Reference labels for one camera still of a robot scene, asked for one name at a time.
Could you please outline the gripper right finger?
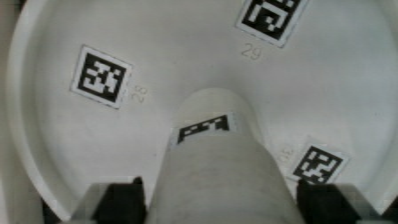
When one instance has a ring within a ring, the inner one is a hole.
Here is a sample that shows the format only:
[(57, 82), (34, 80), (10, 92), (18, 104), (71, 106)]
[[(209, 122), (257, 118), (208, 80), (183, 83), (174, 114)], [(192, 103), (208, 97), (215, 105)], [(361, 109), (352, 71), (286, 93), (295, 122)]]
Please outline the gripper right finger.
[(384, 220), (359, 189), (348, 184), (311, 184), (300, 179), (297, 207), (305, 224), (359, 224)]

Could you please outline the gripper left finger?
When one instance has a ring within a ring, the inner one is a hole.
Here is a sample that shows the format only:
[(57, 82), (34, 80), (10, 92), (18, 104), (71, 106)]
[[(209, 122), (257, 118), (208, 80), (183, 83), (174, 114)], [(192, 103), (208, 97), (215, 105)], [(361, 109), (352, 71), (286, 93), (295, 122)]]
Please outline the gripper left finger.
[(142, 177), (128, 183), (96, 183), (85, 192), (67, 224), (144, 224)]

